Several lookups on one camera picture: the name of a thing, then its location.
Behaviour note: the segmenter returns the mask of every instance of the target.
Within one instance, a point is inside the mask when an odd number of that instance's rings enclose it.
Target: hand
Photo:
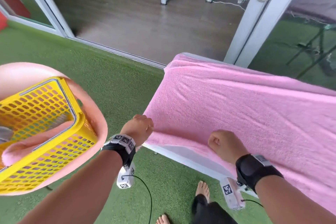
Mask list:
[[[146,115],[136,114],[133,119],[126,122],[120,131],[120,134],[126,134],[132,137],[136,146],[142,145],[154,130],[154,123]]]
[[[231,131],[217,130],[211,133],[209,147],[224,161],[233,165],[246,154],[249,154],[240,139]]]

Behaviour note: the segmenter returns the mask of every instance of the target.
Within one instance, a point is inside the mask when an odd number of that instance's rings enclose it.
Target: glass panel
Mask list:
[[[52,27],[35,0],[0,0],[9,14]]]
[[[292,0],[248,68],[336,90],[336,0]]]

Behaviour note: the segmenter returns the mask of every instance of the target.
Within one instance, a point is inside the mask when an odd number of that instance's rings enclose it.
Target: foot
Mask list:
[[[164,215],[160,216],[157,219],[156,224],[170,224],[167,215],[164,214]]]
[[[210,191],[208,185],[205,182],[199,181],[196,190],[196,196],[199,194],[204,195],[208,203],[210,203]]]

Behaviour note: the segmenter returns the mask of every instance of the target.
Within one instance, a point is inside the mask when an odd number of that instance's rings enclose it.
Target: yellow plastic basket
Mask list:
[[[73,125],[10,167],[0,167],[0,194],[34,189],[97,142],[64,78],[49,78],[0,102],[0,125],[14,131],[10,142],[0,144],[0,155],[12,143],[48,130],[61,115]]]

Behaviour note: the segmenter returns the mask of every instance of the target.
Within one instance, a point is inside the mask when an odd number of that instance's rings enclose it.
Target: toe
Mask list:
[[[165,214],[162,215],[162,220],[163,220],[164,224],[170,224],[167,215],[165,215]]]

